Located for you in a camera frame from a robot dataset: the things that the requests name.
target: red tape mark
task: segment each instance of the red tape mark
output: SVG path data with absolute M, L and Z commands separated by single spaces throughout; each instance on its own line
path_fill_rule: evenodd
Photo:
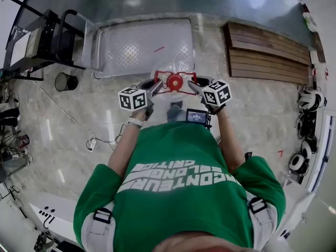
M 161 47 L 161 48 L 158 48 L 157 50 L 155 50 L 154 52 L 157 52 L 157 51 L 159 51 L 159 50 L 161 50 L 161 49 L 163 49 L 164 48 L 164 46 L 163 47 Z

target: white wristband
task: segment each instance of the white wristband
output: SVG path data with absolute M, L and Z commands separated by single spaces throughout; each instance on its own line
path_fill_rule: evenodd
M 138 120 L 138 119 L 129 118 L 128 122 L 133 123 L 133 124 L 135 124 L 135 125 L 137 125 L 139 127 L 143 126 L 143 122 L 141 120 Z

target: wooden slat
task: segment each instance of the wooden slat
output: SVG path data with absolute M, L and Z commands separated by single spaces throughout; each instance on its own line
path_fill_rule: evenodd
M 276 49 L 276 50 L 281 50 L 281 51 L 283 51 L 285 53 L 289 53 L 289 54 L 293 54 L 295 56 L 298 56 L 298 57 L 304 59 L 309 64 L 311 63 L 310 62 L 310 58 L 307 55 L 304 55 L 304 54 L 302 54 L 300 52 L 297 52 L 295 50 L 289 49 L 289 48 L 284 47 L 282 45 L 278 45 L 278 44 L 272 43 L 270 41 L 261 40 L 261 39 L 257 39 L 257 38 L 253 38 L 253 37 L 248 37 L 248 36 L 235 35 L 235 34 L 231 34 L 231 39 L 234 40 L 234 41 L 251 43 L 251 44 L 256 44 L 256 45 L 263 46 L 263 47 L 268 47 L 268 48 L 273 48 L 273 49 Z
M 282 76 L 288 76 L 288 77 L 295 77 L 307 80 L 308 75 L 305 76 L 300 73 L 293 73 L 288 72 L 285 70 L 280 70 L 276 68 L 270 68 L 266 66 L 259 66 L 259 65 L 246 65 L 246 64 L 237 64 L 235 62 L 231 62 L 231 69 L 237 69 L 237 70 L 247 70 L 247 71 L 255 71 L 255 72 L 264 72 L 264 73 L 270 73 L 270 74 L 276 74 L 276 75 L 282 75 Z
M 244 43 L 244 42 L 239 42 L 239 41 L 232 41 L 232 47 L 233 48 L 238 48 L 238 49 L 245 49 L 245 50 L 254 50 L 257 52 L 261 52 L 261 53 L 266 53 L 266 54 L 272 54 L 275 56 L 280 56 L 280 57 L 284 57 L 293 61 L 297 61 L 300 62 L 304 65 L 310 65 L 310 62 L 307 62 L 305 59 L 302 59 L 298 56 L 295 56 L 293 54 L 289 54 L 287 52 L 281 51 L 281 50 L 277 50 L 277 49 L 273 49 L 273 48 L 269 48 L 269 47 L 263 47 L 260 45 L 255 45 L 255 44 L 251 44 L 251 43 Z
M 308 80 L 304 80 L 300 78 L 277 75 L 274 73 L 256 72 L 256 71 L 248 71 L 248 70 L 232 69 L 230 72 L 230 75 L 232 77 L 278 80 L 278 81 L 291 82 L 291 83 L 296 83 L 296 84 L 305 84 L 305 85 L 309 84 Z
M 298 64 L 297 62 L 288 61 L 282 58 L 277 58 L 273 56 L 268 56 L 264 54 L 244 51 L 244 50 L 236 50 L 236 49 L 228 49 L 228 52 L 230 56 L 237 56 L 237 57 L 246 57 L 246 58 L 252 58 L 252 59 L 258 59 L 258 60 L 264 60 L 269 61 L 281 65 L 287 65 L 293 68 L 297 68 L 300 71 L 307 71 L 307 66 Z
M 231 34 L 243 35 L 253 38 L 258 38 L 261 40 L 266 40 L 275 44 L 282 45 L 296 52 L 302 53 L 307 57 L 310 57 L 309 50 L 307 47 L 290 40 L 284 36 L 279 36 L 275 33 L 262 30 L 259 28 L 251 27 L 248 25 L 238 24 L 238 23 L 228 23 L 228 30 Z
M 290 67 L 287 65 L 277 64 L 275 62 L 264 61 L 259 59 L 252 59 L 252 58 L 245 58 L 245 57 L 238 57 L 238 56 L 230 56 L 231 63 L 238 63 L 238 64 L 246 64 L 246 65 L 257 65 L 257 66 L 265 66 L 274 69 L 284 70 L 288 73 L 299 74 L 303 76 L 308 75 L 307 69 L 305 71 L 299 70 L 294 67 Z

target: backpack strap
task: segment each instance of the backpack strap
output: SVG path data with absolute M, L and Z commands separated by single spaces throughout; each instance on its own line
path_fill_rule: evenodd
M 274 205 L 246 192 L 248 212 L 253 225 L 253 249 L 262 250 L 277 229 L 278 213 Z
M 82 225 L 81 241 L 87 252 L 113 252 L 116 222 L 112 217 L 114 202 L 89 214 Z

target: floor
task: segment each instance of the floor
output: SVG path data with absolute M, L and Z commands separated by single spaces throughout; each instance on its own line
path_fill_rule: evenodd
M 192 19 L 195 71 L 199 75 L 229 82 L 233 99 L 227 111 L 244 151 L 263 156 L 279 176 L 300 147 L 294 129 L 298 115 L 297 86 L 277 81 L 230 78 L 221 28 L 205 20 L 207 17 L 201 14 Z M 119 109 L 118 91 L 140 83 L 148 75 L 96 80 L 90 70 L 62 65 L 51 65 L 43 70 L 43 82 L 17 80 L 13 83 L 20 101 L 19 126 L 30 137 L 29 150 L 34 159 L 30 166 L 13 176 L 13 183 L 28 197 L 45 191 L 77 200 L 95 166 L 107 163 L 111 150 L 98 142 L 95 151 L 90 153 L 85 144 L 91 133 L 73 122 L 46 93 L 80 125 L 105 140 L 113 141 L 129 114 Z M 56 91 L 54 81 L 60 72 L 78 77 L 76 90 Z M 184 108 L 202 109 L 199 100 L 188 96 Z M 147 127 L 166 122 L 169 103 L 154 103 L 154 114 Z M 212 134 L 218 137 L 216 118 L 212 125 Z
M 300 0 L 28 0 L 27 4 L 42 13 L 51 9 L 59 16 L 67 9 L 74 9 L 93 22 L 158 13 L 217 15 L 263 25 L 304 45 L 313 46 L 299 2 Z M 25 27 L 35 18 L 36 15 L 24 10 L 18 25 Z M 72 16 L 67 21 L 81 26 Z

